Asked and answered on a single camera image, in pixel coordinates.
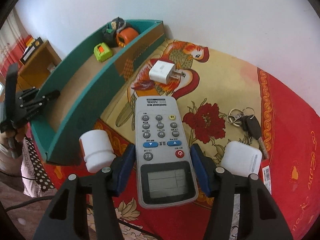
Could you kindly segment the polka dot cloth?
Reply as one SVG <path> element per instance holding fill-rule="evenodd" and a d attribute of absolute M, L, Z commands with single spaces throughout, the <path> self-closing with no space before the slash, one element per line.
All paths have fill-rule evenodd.
<path fill-rule="evenodd" d="M 49 179 L 31 138 L 24 138 L 22 150 L 21 175 L 24 183 L 24 193 L 30 197 L 54 194 L 56 188 Z"/>

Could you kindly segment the grey air conditioner remote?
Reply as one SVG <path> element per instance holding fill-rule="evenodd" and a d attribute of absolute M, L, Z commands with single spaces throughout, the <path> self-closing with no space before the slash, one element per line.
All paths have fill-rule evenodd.
<path fill-rule="evenodd" d="M 176 100 L 139 97 L 135 137 L 140 206 L 162 209 L 195 201 L 199 194 L 196 176 Z"/>

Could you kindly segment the orange monkey digital timer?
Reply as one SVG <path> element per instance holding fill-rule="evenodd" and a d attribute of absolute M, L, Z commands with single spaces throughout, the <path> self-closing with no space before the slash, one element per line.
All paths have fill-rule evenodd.
<path fill-rule="evenodd" d="M 124 19 L 117 17 L 111 21 L 111 27 L 116 33 L 117 45 L 124 48 L 127 44 L 139 36 L 139 32 Z"/>

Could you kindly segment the white pill bottle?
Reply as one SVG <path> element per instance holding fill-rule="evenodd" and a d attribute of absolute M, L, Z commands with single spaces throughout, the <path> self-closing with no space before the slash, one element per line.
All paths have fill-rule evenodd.
<path fill-rule="evenodd" d="M 116 158 L 110 139 L 104 130 L 93 129 L 79 138 L 80 150 L 89 173 L 110 166 Z"/>

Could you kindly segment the black car key with rings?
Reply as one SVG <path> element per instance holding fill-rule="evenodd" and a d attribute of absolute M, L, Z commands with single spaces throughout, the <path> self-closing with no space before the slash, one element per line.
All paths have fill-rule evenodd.
<path fill-rule="evenodd" d="M 255 139 L 259 144 L 259 149 L 262 152 L 263 159 L 269 159 L 269 153 L 263 142 L 261 126 L 255 116 L 253 108 L 246 107 L 244 109 L 231 109 L 226 117 L 226 121 L 231 125 L 241 127 L 241 129 L 247 133 L 249 138 Z"/>

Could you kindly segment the white USB charger plug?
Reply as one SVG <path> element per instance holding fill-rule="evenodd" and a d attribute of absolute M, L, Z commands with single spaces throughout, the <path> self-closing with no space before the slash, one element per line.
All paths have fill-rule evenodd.
<path fill-rule="evenodd" d="M 158 60 L 149 70 L 149 78 L 152 81 L 167 85 L 171 80 L 179 80 L 185 77 L 183 72 L 176 69 L 176 64 Z"/>

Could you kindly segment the black spirit level tool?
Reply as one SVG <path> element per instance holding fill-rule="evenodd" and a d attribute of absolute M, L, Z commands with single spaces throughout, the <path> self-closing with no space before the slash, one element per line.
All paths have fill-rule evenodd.
<path fill-rule="evenodd" d="M 115 48 L 118 46 L 116 41 L 116 31 L 112 29 L 111 25 L 107 23 L 104 28 L 102 29 L 103 33 L 103 41 L 106 43 L 107 46 L 110 48 Z"/>

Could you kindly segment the white earbuds case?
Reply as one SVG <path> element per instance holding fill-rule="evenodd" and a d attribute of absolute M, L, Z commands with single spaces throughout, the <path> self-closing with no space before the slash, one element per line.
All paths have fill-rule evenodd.
<path fill-rule="evenodd" d="M 262 152 L 252 146 L 238 141 L 226 145 L 220 166 L 236 176 L 248 177 L 258 174 L 262 160 Z"/>

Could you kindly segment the wooden shelf cabinet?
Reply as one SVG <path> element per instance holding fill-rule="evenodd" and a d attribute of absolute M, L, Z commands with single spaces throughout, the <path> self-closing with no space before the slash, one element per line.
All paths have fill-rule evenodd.
<path fill-rule="evenodd" d="M 18 71 L 17 89 L 40 88 L 60 62 L 49 41 L 43 42 Z"/>

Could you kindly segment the black box on cabinet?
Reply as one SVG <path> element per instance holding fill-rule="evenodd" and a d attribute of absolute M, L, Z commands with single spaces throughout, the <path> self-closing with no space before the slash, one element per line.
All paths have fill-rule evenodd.
<path fill-rule="evenodd" d="M 31 55 L 33 55 L 33 53 L 40 47 L 41 44 L 43 44 L 43 40 L 40 37 L 38 37 L 37 39 L 30 39 L 22 57 L 20 58 L 20 63 L 24 65 L 29 60 Z"/>

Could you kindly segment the teal cardboard box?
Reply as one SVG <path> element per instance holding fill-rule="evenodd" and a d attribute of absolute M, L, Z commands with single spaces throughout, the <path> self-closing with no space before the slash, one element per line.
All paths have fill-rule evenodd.
<path fill-rule="evenodd" d="M 75 47 L 42 85 L 37 97 L 58 90 L 31 121 L 31 130 L 42 159 L 53 165 L 81 162 L 79 137 L 93 128 L 97 119 L 126 81 L 165 39 L 161 20 L 129 20 L 139 33 L 124 48 L 99 62 L 93 54 L 103 41 L 102 26 Z"/>

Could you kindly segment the red floral bed blanket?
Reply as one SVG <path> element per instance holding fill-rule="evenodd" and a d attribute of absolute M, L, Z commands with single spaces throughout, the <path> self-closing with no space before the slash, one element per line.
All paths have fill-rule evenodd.
<path fill-rule="evenodd" d="M 185 74 L 167 85 L 150 80 L 158 61 L 176 64 Z M 255 111 L 269 153 L 272 194 L 294 239 L 310 236 L 319 219 L 319 116 L 272 75 L 231 55 L 190 42 L 164 39 L 114 96 L 93 128 L 108 133 L 117 155 L 135 140 L 135 102 L 140 96 L 176 99 L 189 144 L 197 143 L 219 163 L 226 145 L 259 144 L 226 121 L 231 109 Z M 69 172 L 85 175 L 85 163 L 45 164 L 60 187 Z"/>

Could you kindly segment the red white curtain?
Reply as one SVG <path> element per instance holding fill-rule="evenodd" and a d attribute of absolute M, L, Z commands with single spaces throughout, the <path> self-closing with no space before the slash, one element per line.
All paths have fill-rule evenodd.
<path fill-rule="evenodd" d="M 31 35 L 23 26 L 16 9 L 12 9 L 1 27 L 1 75 L 6 77 L 8 68 L 13 63 L 21 66 L 20 59 L 27 47 Z"/>

